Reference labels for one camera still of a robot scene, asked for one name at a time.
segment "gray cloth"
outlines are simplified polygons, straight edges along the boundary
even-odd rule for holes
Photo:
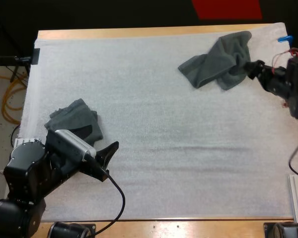
[[[103,138],[97,122],[97,112],[91,111],[83,99],[75,100],[68,107],[51,113],[50,118],[44,126],[54,131],[58,129],[72,130],[91,125],[91,134],[82,138],[91,146],[95,141]]]
[[[178,69],[195,88],[217,79],[219,86],[228,90],[246,77],[243,66],[250,61],[247,43],[251,37],[249,31],[219,37],[208,54],[194,56]]]

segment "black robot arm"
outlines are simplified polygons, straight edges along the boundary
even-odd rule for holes
[[[3,171],[9,194],[0,200],[0,238],[31,237],[46,207],[44,197],[76,172],[107,179],[118,146],[96,152],[68,130],[49,130],[45,145],[36,140],[16,147]]]
[[[298,119],[298,57],[291,58],[287,68],[273,69],[258,60],[246,63],[244,69],[249,78],[258,78],[264,90],[283,98],[290,114]]]

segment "blue clip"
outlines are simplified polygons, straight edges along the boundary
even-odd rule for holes
[[[278,42],[288,41],[290,47],[293,44],[293,40],[294,40],[293,36],[283,36],[283,37],[278,38]]]

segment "black background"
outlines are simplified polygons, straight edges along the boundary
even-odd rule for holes
[[[263,20],[199,20],[191,0],[0,0],[0,21],[26,56],[38,30],[51,29],[284,22],[298,47],[298,0],[260,0],[260,6]],[[0,56],[14,55],[0,31]]]

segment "red object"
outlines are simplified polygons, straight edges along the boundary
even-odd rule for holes
[[[262,19],[259,0],[192,0],[199,19]]]

